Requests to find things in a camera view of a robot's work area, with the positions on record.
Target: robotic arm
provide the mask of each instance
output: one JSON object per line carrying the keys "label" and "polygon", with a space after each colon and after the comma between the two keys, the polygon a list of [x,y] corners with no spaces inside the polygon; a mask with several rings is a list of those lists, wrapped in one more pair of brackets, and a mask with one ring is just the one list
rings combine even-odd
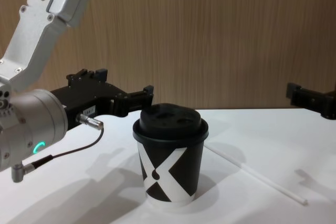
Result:
{"label": "robotic arm", "polygon": [[60,141],[80,123],[101,130],[102,122],[91,117],[127,116],[152,104],[152,86],[126,93],[106,83],[106,69],[83,69],[67,76],[66,87],[11,98],[12,90],[20,92],[39,78],[58,36],[79,24],[87,2],[28,0],[19,10],[20,21],[0,60],[0,172],[11,167],[14,182],[34,169],[22,160]]}

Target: cable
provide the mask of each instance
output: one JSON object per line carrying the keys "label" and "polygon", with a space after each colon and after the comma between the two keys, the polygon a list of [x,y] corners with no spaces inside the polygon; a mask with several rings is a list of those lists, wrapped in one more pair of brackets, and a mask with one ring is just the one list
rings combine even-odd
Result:
{"label": "cable", "polygon": [[81,148],[77,148],[77,149],[68,151],[68,152],[63,152],[63,153],[57,154],[55,156],[48,155],[46,157],[43,157],[43,158],[41,158],[41,159],[39,159],[37,161],[32,162],[31,164],[26,165],[25,167],[27,167],[27,168],[31,167],[31,166],[34,167],[33,169],[31,169],[31,168],[30,169],[26,169],[26,171],[32,172],[33,170],[36,170],[41,165],[44,165],[44,164],[48,163],[49,161],[53,160],[54,158],[62,157],[62,156],[65,156],[65,155],[68,155],[68,154],[71,154],[71,153],[74,153],[74,152],[78,152],[78,151],[82,151],[82,150],[85,150],[87,148],[90,148],[90,147],[94,146],[95,144],[97,144],[101,140],[101,138],[103,137],[103,134],[104,134],[104,128],[102,128],[100,130],[100,135],[98,136],[98,138],[93,143],[91,143],[89,145],[86,145],[86,146],[83,146]]}

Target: white straw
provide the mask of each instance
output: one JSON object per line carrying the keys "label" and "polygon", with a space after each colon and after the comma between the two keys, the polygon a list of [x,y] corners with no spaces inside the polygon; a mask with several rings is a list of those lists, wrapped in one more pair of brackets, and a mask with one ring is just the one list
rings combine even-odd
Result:
{"label": "white straw", "polygon": [[245,172],[247,172],[248,174],[252,175],[253,177],[257,178],[258,180],[260,180],[261,182],[265,183],[266,185],[274,188],[275,190],[281,192],[282,194],[286,195],[287,197],[295,200],[296,202],[302,204],[303,206],[306,206],[308,204],[308,201],[304,198],[302,198],[301,196],[283,188],[282,186],[278,185],[277,183],[273,182],[272,180],[266,178],[265,176],[263,176],[262,174],[256,172],[255,170],[253,170],[252,168],[248,167],[245,164],[241,164],[240,162],[236,161],[234,158],[232,158],[231,156],[220,152],[206,144],[204,144],[204,147],[206,147],[207,149],[209,149],[210,151],[216,153],[217,155],[225,158],[226,160],[228,160],[230,163],[234,164],[235,166],[238,166],[239,168],[241,168],[242,170],[244,170]]}

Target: metal connector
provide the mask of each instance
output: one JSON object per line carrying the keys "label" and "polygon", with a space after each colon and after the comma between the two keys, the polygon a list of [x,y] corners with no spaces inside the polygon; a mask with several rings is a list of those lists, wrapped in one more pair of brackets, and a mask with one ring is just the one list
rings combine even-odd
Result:
{"label": "metal connector", "polygon": [[85,124],[85,125],[88,125],[96,130],[102,130],[104,128],[104,123],[99,121],[99,120],[96,120],[94,118],[90,118],[86,115],[83,115],[83,114],[79,114],[77,116],[77,122],[81,123],[81,124]]}

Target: black paper cup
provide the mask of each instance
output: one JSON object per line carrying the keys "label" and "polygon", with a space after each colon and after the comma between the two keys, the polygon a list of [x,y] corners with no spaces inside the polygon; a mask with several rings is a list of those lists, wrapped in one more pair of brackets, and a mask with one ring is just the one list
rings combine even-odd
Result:
{"label": "black paper cup", "polygon": [[160,208],[189,204],[195,197],[208,125],[192,109],[156,104],[133,125],[144,186]]}

